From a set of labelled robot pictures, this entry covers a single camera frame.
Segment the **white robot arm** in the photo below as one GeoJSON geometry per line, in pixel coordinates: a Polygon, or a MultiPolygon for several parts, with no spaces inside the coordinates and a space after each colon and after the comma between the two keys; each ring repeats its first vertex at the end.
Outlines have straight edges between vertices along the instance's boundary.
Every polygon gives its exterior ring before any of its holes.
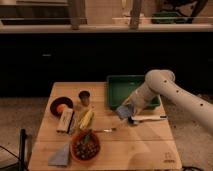
{"type": "Polygon", "coordinates": [[[175,75],[170,70],[150,70],[145,75],[145,81],[129,96],[133,115],[139,114],[158,95],[186,110],[213,136],[213,104],[176,85],[175,75]]]}

